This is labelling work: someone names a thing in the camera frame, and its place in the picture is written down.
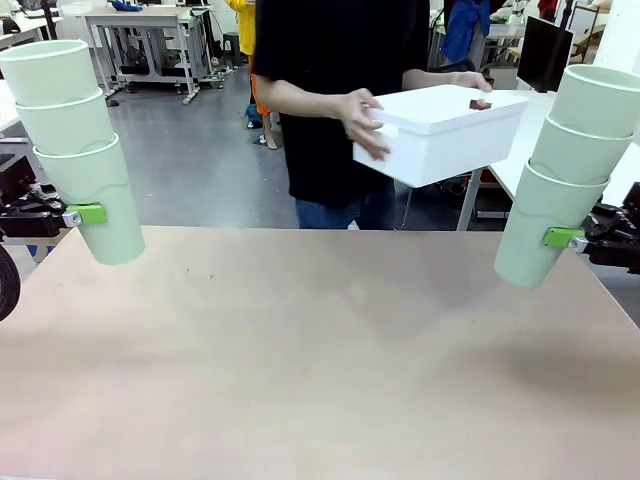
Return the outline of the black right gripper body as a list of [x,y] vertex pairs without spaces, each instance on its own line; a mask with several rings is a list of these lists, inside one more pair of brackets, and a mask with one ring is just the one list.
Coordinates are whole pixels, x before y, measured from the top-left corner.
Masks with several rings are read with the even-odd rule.
[[622,210],[630,221],[640,221],[640,183],[635,182],[623,200]]

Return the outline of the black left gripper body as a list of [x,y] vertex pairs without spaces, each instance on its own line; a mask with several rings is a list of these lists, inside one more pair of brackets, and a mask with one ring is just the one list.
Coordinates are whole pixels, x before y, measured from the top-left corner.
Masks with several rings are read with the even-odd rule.
[[26,156],[1,154],[1,212],[32,207],[30,195],[36,175]]

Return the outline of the person's left hand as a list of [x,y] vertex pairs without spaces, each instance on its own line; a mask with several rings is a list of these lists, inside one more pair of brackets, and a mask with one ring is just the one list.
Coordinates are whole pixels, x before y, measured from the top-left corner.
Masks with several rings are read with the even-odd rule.
[[484,93],[490,93],[492,91],[490,83],[479,72],[452,72],[447,73],[446,78],[448,83],[452,85],[473,88]]

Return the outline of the person's right hand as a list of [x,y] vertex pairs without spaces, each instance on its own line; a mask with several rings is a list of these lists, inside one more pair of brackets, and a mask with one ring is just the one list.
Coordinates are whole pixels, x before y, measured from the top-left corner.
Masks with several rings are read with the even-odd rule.
[[390,152],[377,131],[382,123],[369,117],[371,108],[380,108],[371,92],[359,89],[341,97],[339,118],[347,137],[362,147],[374,160],[383,160]]

